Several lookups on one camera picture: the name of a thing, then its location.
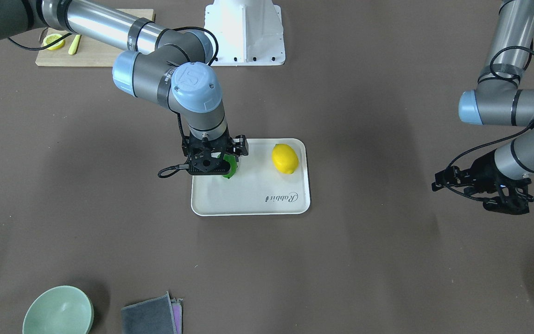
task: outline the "white base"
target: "white base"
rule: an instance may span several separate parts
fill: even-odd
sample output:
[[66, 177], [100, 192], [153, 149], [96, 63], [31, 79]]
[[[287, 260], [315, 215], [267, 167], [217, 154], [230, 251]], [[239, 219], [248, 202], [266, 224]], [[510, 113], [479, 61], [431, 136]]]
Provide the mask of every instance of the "white base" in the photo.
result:
[[[220, 49], [212, 66], [272, 66], [286, 61], [284, 30], [281, 25], [281, 8], [273, 5], [279, 22], [277, 27], [267, 26], [273, 21], [265, 19], [253, 22], [255, 17], [247, 7], [237, 13], [223, 13], [224, 6], [209, 5], [205, 8], [205, 28], [216, 36]], [[269, 34], [252, 34], [253, 31], [270, 31]]]
[[[247, 139], [248, 156], [240, 157], [230, 179], [193, 176], [191, 208], [199, 216], [301, 214], [310, 207], [306, 148], [297, 139]], [[288, 144], [298, 154], [292, 174], [280, 173], [271, 161], [275, 144]]]

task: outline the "gray cloth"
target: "gray cloth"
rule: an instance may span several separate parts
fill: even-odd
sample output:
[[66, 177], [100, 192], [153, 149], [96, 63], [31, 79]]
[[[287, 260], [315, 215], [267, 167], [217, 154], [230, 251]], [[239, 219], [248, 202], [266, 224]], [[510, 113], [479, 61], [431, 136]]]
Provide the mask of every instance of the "gray cloth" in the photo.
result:
[[177, 334], [168, 294], [121, 309], [123, 334]]

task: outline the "white tray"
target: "white tray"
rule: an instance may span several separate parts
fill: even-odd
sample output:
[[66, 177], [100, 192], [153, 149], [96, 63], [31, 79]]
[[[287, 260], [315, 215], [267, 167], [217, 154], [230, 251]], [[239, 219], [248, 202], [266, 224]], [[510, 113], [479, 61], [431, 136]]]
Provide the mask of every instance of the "white tray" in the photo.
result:
[[[297, 139], [247, 139], [248, 156], [240, 157], [230, 179], [193, 176], [191, 208], [199, 216], [301, 214], [310, 207], [306, 147]], [[275, 144], [290, 145], [299, 157], [292, 174], [280, 173], [271, 161]]]

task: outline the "wooden cutting board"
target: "wooden cutting board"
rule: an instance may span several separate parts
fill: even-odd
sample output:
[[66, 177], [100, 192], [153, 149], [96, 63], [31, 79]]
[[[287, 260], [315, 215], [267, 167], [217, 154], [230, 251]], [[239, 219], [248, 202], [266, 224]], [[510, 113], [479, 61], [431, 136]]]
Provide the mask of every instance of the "wooden cutting board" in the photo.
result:
[[[145, 17], [151, 21], [155, 20], [154, 9], [119, 9], [135, 17]], [[48, 28], [45, 34], [67, 34], [52, 28]], [[98, 42], [87, 36], [81, 36], [80, 47], [75, 55], [67, 53], [70, 50], [71, 42], [75, 36], [65, 39], [65, 46], [58, 50], [38, 51], [36, 65], [38, 66], [73, 66], [73, 67], [112, 67], [114, 60], [123, 50], [114, 46]]]

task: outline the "tray logo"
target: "tray logo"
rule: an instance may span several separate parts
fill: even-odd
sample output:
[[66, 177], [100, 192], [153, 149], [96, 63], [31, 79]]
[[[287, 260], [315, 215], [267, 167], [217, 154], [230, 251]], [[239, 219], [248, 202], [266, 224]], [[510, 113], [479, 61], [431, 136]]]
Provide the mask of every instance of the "tray logo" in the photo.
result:
[[290, 202], [293, 203], [298, 200], [298, 193], [291, 192], [288, 195], [276, 195], [276, 196], [267, 196], [265, 197], [265, 203], [272, 202]]

